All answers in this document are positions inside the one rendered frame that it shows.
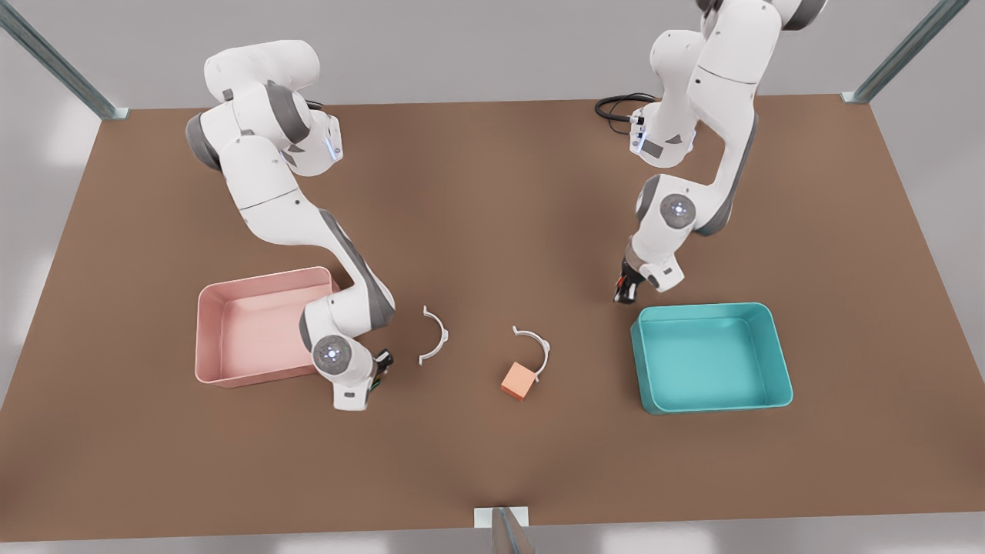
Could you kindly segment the blue storage box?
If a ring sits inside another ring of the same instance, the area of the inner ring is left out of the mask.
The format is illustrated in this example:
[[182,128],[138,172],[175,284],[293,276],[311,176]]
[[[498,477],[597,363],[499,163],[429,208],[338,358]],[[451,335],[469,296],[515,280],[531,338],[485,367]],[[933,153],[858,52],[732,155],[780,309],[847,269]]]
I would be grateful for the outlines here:
[[759,302],[647,306],[630,337],[651,415],[780,408],[794,399],[773,313]]

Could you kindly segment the pink storage box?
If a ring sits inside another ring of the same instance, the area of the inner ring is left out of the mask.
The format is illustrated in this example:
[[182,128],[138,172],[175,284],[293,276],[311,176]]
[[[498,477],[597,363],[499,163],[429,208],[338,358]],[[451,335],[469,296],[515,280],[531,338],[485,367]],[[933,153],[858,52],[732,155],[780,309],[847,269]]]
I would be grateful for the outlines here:
[[315,374],[299,319],[309,302],[338,288],[323,267],[205,287],[197,302],[197,381],[231,389]]

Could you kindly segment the orange-red cube button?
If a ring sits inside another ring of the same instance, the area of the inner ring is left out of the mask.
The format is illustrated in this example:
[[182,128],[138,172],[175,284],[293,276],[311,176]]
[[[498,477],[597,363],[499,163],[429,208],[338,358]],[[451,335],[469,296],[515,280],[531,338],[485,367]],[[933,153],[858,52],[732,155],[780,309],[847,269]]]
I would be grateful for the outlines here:
[[500,389],[514,399],[523,401],[535,382],[538,382],[537,372],[514,362],[500,383]]

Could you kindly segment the white curved plastic arc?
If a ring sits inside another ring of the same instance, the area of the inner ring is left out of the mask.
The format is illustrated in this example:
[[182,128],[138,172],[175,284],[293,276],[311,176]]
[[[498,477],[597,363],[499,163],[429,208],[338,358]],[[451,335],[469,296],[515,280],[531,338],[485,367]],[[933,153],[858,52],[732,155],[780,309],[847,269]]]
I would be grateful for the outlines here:
[[439,342],[437,342],[436,346],[434,346],[434,348],[432,348],[432,350],[430,350],[429,352],[426,352],[425,354],[419,355],[419,357],[418,357],[418,365],[419,365],[419,367],[422,367],[424,361],[429,360],[432,357],[434,357],[434,355],[439,354],[439,352],[441,351],[442,347],[448,341],[448,329],[444,325],[444,323],[441,320],[441,318],[438,315],[436,315],[435,313],[430,312],[429,309],[428,309],[428,306],[426,306],[426,305],[423,305],[422,306],[422,314],[426,318],[431,319],[433,322],[435,322],[437,324],[437,326],[439,327],[440,337],[439,337]]
[[530,338],[534,339],[539,344],[539,347],[542,348],[542,351],[543,351],[543,361],[542,361],[542,364],[539,365],[539,368],[537,369],[537,371],[533,372],[533,374],[534,374],[534,382],[535,383],[536,382],[539,382],[539,375],[541,375],[542,372],[544,372],[544,369],[546,368],[546,365],[548,365],[549,355],[551,355],[551,343],[549,343],[548,340],[545,340],[544,338],[542,338],[541,336],[539,336],[537,333],[534,333],[532,331],[518,329],[514,325],[513,325],[513,333],[514,333],[514,335],[517,335],[517,336],[527,336],[527,337],[530,337]]

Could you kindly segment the silver frame post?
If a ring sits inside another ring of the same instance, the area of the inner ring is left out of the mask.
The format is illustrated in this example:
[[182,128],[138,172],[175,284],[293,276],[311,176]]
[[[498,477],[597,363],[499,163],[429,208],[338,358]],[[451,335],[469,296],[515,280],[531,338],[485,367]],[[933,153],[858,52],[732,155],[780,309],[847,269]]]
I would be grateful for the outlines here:
[[472,526],[490,529],[490,554],[536,554],[527,536],[528,507],[478,507],[472,510]]
[[32,27],[24,15],[10,4],[0,0],[0,28],[67,88],[80,102],[103,122],[120,122],[127,119],[129,108],[119,108],[105,97],[87,78]]
[[953,21],[971,0],[938,0],[907,36],[855,90],[841,92],[844,104],[869,104]]

